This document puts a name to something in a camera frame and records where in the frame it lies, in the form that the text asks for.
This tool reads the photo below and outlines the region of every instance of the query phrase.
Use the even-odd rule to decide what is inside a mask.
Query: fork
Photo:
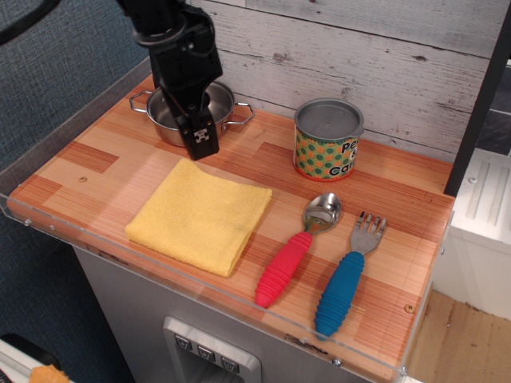
[[[339,262],[321,295],[315,315],[316,331],[330,337],[343,324],[364,268],[364,255],[373,251],[385,231],[386,219],[362,212],[351,234],[351,252]]]

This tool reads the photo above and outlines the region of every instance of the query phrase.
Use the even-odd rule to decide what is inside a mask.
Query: fork tines
[[[368,231],[371,234],[374,234],[379,225],[379,229],[378,232],[376,233],[376,236],[380,238],[383,235],[383,231],[385,230],[386,218],[380,219],[379,215],[377,215],[376,218],[374,219],[374,222],[371,222],[372,219],[373,219],[372,213],[366,215],[366,212],[363,211],[360,214],[359,218],[357,219],[356,227],[359,230]]]

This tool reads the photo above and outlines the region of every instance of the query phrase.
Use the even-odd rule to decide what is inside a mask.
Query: metal pot
[[[213,81],[206,91],[209,94],[210,101],[208,107],[213,116],[213,120],[215,121],[216,134],[218,138],[221,138],[228,130],[229,125],[244,125],[254,117],[254,109],[244,102],[235,103],[234,94],[225,84]],[[133,100],[145,93],[151,95],[151,97],[147,100],[145,109],[136,108],[133,104]],[[161,88],[156,89],[154,92],[148,90],[139,92],[129,98],[129,104],[131,105],[132,110],[147,113],[163,141],[176,146],[184,146],[179,129],[177,128],[168,105],[165,102]],[[229,121],[228,117],[232,113],[235,105],[248,107],[252,114],[244,121]]]

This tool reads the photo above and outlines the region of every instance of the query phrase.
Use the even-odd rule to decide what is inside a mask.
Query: pot handle
[[[139,92],[129,98],[129,106],[131,106],[131,109],[134,110],[135,112],[147,113],[147,109],[135,108],[135,105],[133,104],[133,100],[135,100],[137,97],[140,97],[144,93],[153,94],[153,92],[151,92],[150,90],[143,90],[142,92]]]
[[[249,122],[252,118],[254,118],[254,116],[256,115],[256,112],[254,112],[254,109],[249,105],[247,104],[246,102],[236,102],[236,105],[238,106],[246,106],[250,109],[250,111],[252,112],[252,115],[247,117],[245,120],[243,121],[225,121],[223,124],[222,124],[222,128],[225,130],[227,128],[226,125],[245,125],[247,122]]]

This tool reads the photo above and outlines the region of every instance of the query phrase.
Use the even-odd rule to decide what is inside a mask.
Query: red spoon handle
[[[263,272],[255,289],[255,303],[268,307],[282,294],[311,243],[312,235],[306,231],[287,241]]]

